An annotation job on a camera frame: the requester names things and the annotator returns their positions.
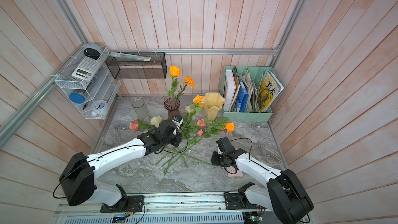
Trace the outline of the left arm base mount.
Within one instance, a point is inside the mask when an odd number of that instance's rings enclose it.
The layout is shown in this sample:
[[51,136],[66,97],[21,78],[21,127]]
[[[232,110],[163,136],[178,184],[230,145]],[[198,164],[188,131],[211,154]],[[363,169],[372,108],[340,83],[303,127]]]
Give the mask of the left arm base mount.
[[121,199],[113,206],[102,204],[101,213],[142,212],[145,196],[128,196],[121,185],[116,184],[121,192]]

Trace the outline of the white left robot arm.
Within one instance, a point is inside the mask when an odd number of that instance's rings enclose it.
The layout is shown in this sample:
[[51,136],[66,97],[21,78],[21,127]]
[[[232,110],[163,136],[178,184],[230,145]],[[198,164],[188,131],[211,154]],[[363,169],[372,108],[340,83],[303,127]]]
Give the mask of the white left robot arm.
[[105,184],[98,178],[126,162],[158,152],[167,145],[179,146],[183,122],[181,117],[176,116],[125,144],[87,156],[81,152],[73,155],[59,178],[68,205],[78,206],[92,201],[105,205],[113,212],[126,209],[130,200],[122,186]]

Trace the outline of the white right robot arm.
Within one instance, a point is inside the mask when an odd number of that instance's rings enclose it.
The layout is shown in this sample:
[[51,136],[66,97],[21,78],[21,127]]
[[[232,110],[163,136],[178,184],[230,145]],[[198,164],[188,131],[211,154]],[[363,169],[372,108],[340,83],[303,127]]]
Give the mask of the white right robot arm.
[[233,167],[235,173],[246,173],[261,184],[249,182],[237,193],[225,192],[228,210],[258,206],[273,211],[283,224],[304,223],[303,218],[314,209],[314,204],[293,171],[267,166],[252,158],[250,152],[236,149],[228,138],[220,138],[216,143],[218,151],[212,154],[212,165],[225,170]]

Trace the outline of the orange carnation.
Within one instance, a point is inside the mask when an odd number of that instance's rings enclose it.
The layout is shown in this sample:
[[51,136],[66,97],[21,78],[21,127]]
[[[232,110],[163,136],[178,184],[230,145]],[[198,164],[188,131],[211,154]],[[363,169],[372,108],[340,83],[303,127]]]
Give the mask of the orange carnation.
[[195,86],[194,80],[189,76],[186,76],[183,82],[184,86],[180,86],[180,89],[178,90],[178,94],[176,96],[177,100],[179,100],[180,97],[184,95],[184,92],[188,86],[190,86],[191,88]]

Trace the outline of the orange rose large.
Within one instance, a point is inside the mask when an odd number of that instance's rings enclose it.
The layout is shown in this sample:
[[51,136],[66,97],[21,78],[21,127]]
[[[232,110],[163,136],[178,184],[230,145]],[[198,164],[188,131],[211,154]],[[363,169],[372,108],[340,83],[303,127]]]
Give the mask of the orange rose large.
[[194,107],[194,111],[192,113],[190,113],[190,114],[187,114],[185,112],[186,116],[184,118],[184,124],[183,124],[183,129],[184,130],[187,130],[190,127],[191,122],[193,120],[193,117],[202,111],[202,109],[203,109],[203,103],[202,103],[203,97],[204,96],[197,95],[193,99],[193,103],[190,104],[191,107]]

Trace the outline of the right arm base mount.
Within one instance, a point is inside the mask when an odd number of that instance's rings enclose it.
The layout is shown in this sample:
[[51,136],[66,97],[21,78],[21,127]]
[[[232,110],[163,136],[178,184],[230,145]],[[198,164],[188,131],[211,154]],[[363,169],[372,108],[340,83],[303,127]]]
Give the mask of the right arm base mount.
[[257,206],[265,209],[272,208],[268,191],[254,183],[247,183],[240,187],[238,193],[225,192],[223,196],[227,210],[255,209]]

